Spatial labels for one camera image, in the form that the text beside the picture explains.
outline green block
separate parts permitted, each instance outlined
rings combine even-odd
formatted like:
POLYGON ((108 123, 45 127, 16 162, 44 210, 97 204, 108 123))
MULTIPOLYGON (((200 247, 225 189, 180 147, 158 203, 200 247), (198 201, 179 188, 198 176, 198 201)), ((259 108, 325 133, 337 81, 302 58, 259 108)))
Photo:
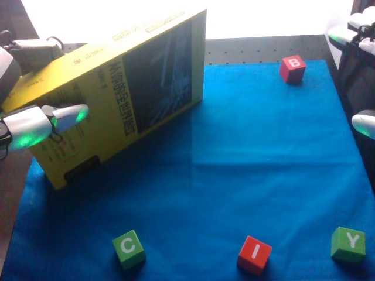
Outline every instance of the green block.
POLYGON ((345 262, 360 262, 366 255, 364 232, 338 227, 332 234, 330 255, 345 262))
POLYGON ((122 268, 129 269, 146 259, 146 253, 134 230, 117 237, 112 242, 122 268))

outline white bright background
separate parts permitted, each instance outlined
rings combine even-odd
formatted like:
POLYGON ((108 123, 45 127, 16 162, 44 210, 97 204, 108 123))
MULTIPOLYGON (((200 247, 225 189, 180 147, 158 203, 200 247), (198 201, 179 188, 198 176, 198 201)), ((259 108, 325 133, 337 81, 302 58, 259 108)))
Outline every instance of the white bright background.
MULTIPOLYGON (((346 26, 353 0, 22 0, 40 38, 98 40, 186 5, 207 7, 207 39, 327 34, 346 26)), ((338 65, 340 51, 331 47, 338 65)))

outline toy block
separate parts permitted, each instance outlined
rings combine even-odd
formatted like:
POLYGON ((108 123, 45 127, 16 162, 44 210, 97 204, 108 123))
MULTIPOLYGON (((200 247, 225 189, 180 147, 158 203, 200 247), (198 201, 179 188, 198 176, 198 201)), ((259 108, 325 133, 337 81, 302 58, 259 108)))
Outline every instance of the toy block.
POLYGON ((306 69, 300 56, 284 57, 281 62, 280 75, 285 83, 298 85, 302 82, 306 69))
POLYGON ((271 251, 271 246, 248 236, 238 255, 237 265, 248 272, 260 275, 271 251))
POLYGON ((366 255, 364 232, 338 227, 332 234, 330 255, 345 262, 360 262, 366 255))
POLYGON ((117 237, 112 242, 120 264, 125 270, 146 259, 146 253, 134 230, 117 237))

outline blue fabric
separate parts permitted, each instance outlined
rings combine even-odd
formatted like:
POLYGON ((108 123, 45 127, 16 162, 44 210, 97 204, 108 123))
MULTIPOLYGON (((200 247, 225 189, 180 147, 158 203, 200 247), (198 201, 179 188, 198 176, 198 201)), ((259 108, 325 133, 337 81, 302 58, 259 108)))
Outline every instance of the blue fabric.
POLYGON ((278 70, 207 66, 201 104, 61 192, 33 160, 3 279, 252 280, 247 235, 272 246, 263 279, 375 276, 374 195, 327 66, 300 87, 278 70), (360 266, 331 260, 338 226, 366 233, 360 266), (124 273, 112 240, 132 229, 147 262, 124 273))

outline yellow box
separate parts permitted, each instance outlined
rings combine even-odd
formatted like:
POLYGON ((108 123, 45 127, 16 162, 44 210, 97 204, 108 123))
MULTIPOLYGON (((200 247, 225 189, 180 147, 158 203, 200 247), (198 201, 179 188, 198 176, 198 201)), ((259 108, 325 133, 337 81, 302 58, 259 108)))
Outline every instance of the yellow box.
POLYGON ((88 105, 85 121, 30 148, 60 189, 202 100, 205 34, 195 9, 87 44, 21 77, 2 109, 88 105))

